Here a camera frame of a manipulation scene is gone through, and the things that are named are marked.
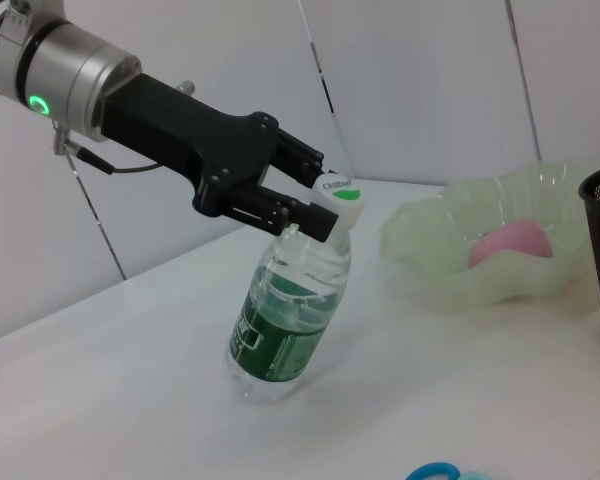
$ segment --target pink object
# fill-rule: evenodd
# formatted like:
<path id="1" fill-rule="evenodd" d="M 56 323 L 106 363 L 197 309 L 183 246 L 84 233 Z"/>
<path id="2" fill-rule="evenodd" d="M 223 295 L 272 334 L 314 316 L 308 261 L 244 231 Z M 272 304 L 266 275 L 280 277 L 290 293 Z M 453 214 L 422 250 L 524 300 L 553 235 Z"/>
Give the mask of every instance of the pink object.
<path id="1" fill-rule="evenodd" d="M 471 252 L 469 268 L 503 250 L 515 250 L 536 257 L 553 258 L 549 237 L 538 222 L 521 220 L 508 223 L 482 239 Z"/>

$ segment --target plastic bowl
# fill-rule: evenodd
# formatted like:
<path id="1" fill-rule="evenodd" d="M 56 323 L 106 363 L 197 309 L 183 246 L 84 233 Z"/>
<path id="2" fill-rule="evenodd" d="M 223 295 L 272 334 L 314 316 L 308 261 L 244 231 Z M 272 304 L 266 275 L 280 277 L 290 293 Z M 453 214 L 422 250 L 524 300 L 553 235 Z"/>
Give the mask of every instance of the plastic bowl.
<path id="1" fill-rule="evenodd" d="M 554 294 L 595 272 L 580 184 L 600 162 L 534 162 L 496 178 L 468 179 L 420 202 L 404 204 L 382 228 L 381 254 L 473 304 Z M 513 250 L 469 269 L 484 235 L 532 219 L 549 236 L 553 258 Z"/>

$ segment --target bottle cap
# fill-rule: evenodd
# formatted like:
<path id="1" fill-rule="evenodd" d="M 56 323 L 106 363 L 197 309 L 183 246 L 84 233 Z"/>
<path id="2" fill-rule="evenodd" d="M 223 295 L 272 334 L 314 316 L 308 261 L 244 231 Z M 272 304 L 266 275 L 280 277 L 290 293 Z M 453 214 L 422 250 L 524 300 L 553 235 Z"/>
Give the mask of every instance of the bottle cap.
<path id="1" fill-rule="evenodd" d="M 348 229 L 356 226 L 364 208 L 362 190 L 355 180 L 337 173 L 326 173 L 318 177 L 313 185 L 311 200 L 338 215 L 338 223 Z"/>

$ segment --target robotic arm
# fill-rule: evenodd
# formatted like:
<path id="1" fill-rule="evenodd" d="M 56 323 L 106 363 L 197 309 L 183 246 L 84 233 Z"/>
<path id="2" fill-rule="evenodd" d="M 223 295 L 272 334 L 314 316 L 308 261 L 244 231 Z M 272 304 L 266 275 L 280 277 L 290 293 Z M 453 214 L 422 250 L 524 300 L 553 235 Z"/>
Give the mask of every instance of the robotic arm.
<path id="1" fill-rule="evenodd" d="M 63 0 L 0 1 L 0 95 L 54 122 L 58 154 L 106 173 L 69 140 L 111 139 L 187 178 L 194 208 L 279 235 L 325 241 L 337 216 L 261 186 L 269 165 L 311 188 L 324 156 L 266 113 L 234 117 L 142 73 L 140 60 L 67 21 Z"/>

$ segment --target water bottle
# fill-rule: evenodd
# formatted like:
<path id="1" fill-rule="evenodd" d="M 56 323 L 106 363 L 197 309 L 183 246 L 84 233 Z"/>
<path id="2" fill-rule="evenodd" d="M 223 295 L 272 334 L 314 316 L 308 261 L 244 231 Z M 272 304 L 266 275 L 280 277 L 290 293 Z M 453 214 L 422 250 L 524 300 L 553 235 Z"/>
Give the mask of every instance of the water bottle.
<path id="1" fill-rule="evenodd" d="M 329 173 L 318 178 L 311 200 L 338 214 L 331 235 L 321 243 L 291 225 L 273 240 L 229 339 L 229 380 L 249 400 L 277 401 L 291 393 L 347 286 L 349 229 L 362 211 L 361 191 Z"/>

